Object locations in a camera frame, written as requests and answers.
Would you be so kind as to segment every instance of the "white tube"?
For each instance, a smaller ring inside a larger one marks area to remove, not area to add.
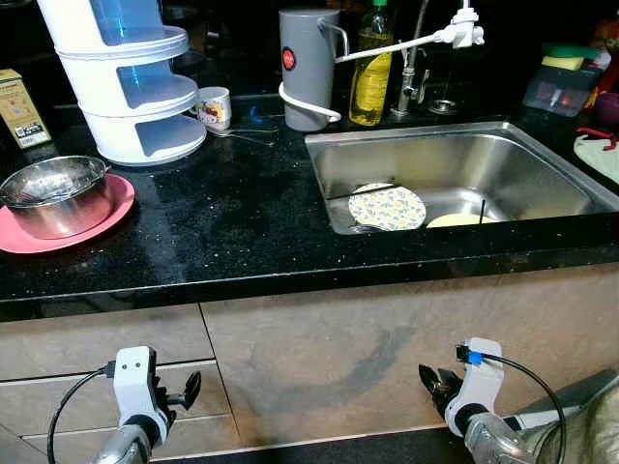
[[[314,113],[323,114],[329,118],[330,123],[335,123],[341,119],[341,114],[332,109],[323,108],[322,106],[317,106],[315,104],[306,103],[305,101],[293,99],[283,91],[283,82],[280,84],[279,92],[281,99],[284,100],[286,103],[306,109],[307,111],[313,111]]]
[[[343,63],[344,61],[357,60],[359,58],[366,58],[368,56],[376,56],[382,53],[392,53],[394,51],[404,50],[411,46],[419,46],[423,44],[430,44],[432,42],[443,42],[441,39],[442,31],[437,31],[431,36],[420,37],[408,42],[395,43],[389,46],[381,46],[380,48],[373,48],[371,50],[358,51],[357,53],[351,53],[350,55],[340,56],[336,58],[336,63]]]

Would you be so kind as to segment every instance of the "cardboard box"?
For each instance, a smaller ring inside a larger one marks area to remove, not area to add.
[[[0,116],[19,148],[51,140],[21,75],[13,70],[0,70]]]

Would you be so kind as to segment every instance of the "gray water filter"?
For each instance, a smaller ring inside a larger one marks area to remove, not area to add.
[[[280,11],[281,73],[287,95],[329,108],[336,41],[331,29],[319,27],[319,20],[338,25],[339,10],[289,8]],[[329,119],[286,103],[285,122],[295,131],[320,131]]]

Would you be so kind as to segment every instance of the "black cable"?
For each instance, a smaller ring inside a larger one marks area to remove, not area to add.
[[[73,385],[71,389],[67,391],[67,393],[65,393],[65,396],[60,401],[60,406],[58,406],[58,409],[56,410],[53,417],[51,418],[51,422],[49,423],[49,430],[47,431],[47,463],[48,464],[56,464],[56,458],[54,456],[54,433],[56,431],[56,422],[58,422],[58,418],[60,417],[60,413],[62,412],[63,408],[65,407],[67,402],[71,399],[71,397],[74,395],[74,393],[77,392],[81,386],[83,386],[88,381],[94,379],[98,375],[103,375],[105,373],[106,373],[106,367],[97,369],[92,374],[88,374],[87,376],[83,377],[81,380],[79,380],[79,382]]]
[[[542,378],[533,372],[532,370],[526,368],[522,364],[518,364],[515,361],[509,360],[507,358],[502,358],[500,356],[494,356],[488,353],[481,353],[482,358],[485,360],[499,361],[500,363],[504,363],[509,365],[515,369],[518,369],[521,372],[524,372],[526,375],[535,380],[546,392],[554,408],[557,410],[557,414],[559,415],[559,433],[560,433],[560,442],[559,442],[559,453],[557,455],[557,464],[563,464],[565,459],[566,446],[568,442],[568,426],[565,420],[565,415],[563,414],[563,408],[561,407],[561,403],[559,402],[559,398],[556,393],[552,390],[551,387],[548,386]]]

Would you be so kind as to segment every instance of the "yellow oil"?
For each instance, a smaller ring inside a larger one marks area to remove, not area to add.
[[[391,34],[361,33],[359,48],[367,50],[390,45]],[[380,122],[387,93],[391,53],[360,58],[355,66],[355,75],[350,90],[348,116],[353,123],[374,126]]]

